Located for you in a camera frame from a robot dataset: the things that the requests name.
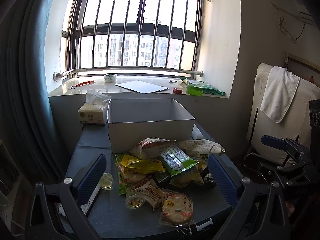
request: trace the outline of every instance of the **curtain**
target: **curtain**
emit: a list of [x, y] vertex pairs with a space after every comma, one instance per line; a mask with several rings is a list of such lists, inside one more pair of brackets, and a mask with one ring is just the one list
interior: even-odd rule
[[17, 0], [0, 26], [0, 107], [30, 183], [60, 182], [70, 156], [55, 128], [44, 72], [52, 0]]

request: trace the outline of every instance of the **clear plastic container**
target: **clear plastic container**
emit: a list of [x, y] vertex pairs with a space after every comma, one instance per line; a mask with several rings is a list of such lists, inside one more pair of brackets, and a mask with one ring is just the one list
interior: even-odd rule
[[101, 179], [99, 180], [99, 186], [100, 188], [104, 190], [112, 190], [115, 183], [113, 181], [113, 177], [110, 173], [106, 172], [103, 173]]

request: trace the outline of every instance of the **white towel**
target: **white towel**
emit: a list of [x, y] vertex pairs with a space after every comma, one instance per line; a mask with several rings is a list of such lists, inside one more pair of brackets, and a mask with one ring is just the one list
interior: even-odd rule
[[280, 123], [287, 113], [299, 85], [300, 77], [282, 67], [270, 70], [260, 110]]

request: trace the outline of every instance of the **green snack bag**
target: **green snack bag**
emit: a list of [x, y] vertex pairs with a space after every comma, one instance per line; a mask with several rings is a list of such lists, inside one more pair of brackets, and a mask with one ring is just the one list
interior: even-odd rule
[[198, 162], [186, 155], [178, 146], [172, 145], [159, 157], [170, 176], [190, 169]]
[[[118, 163], [121, 162], [123, 156], [124, 156], [124, 153], [115, 154], [116, 166], [118, 165]], [[125, 182], [123, 181], [118, 169], [117, 169], [117, 174], [118, 174], [118, 183], [119, 183], [118, 194], [125, 195], [127, 194], [127, 191], [125, 190]]]

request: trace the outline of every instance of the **table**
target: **table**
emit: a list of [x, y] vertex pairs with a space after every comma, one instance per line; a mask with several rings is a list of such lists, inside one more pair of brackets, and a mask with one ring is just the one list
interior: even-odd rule
[[[197, 124], [205, 139], [213, 139]], [[74, 177], [80, 168], [89, 164], [96, 155], [104, 154], [107, 159], [106, 172], [112, 174], [115, 186], [110, 191], [100, 190], [95, 203], [88, 215], [88, 220], [102, 238], [140, 238], [155, 236], [176, 230], [176, 228], [160, 228], [158, 221], [161, 208], [155, 212], [151, 205], [145, 203], [142, 207], [130, 210], [124, 206], [125, 196], [118, 195], [117, 170], [114, 155], [111, 153], [108, 138], [108, 126], [83, 125], [83, 131], [73, 152], [66, 177]], [[228, 166], [238, 170], [227, 155], [223, 155]], [[193, 200], [196, 223], [223, 212], [230, 207], [221, 195], [218, 187], [201, 190], [200, 187], [182, 188], [179, 192], [189, 195]], [[61, 221], [68, 233], [73, 233], [67, 219]]]

